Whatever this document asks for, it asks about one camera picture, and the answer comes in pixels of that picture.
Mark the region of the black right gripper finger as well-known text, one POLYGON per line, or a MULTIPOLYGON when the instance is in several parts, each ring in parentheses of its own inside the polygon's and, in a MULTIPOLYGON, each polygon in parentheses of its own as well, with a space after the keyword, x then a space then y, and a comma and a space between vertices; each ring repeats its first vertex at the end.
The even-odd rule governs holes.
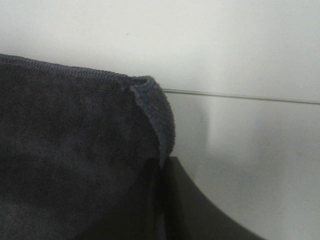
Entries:
POLYGON ((163 167, 164 224, 169 240, 259 240, 196 186, 177 157, 163 167))

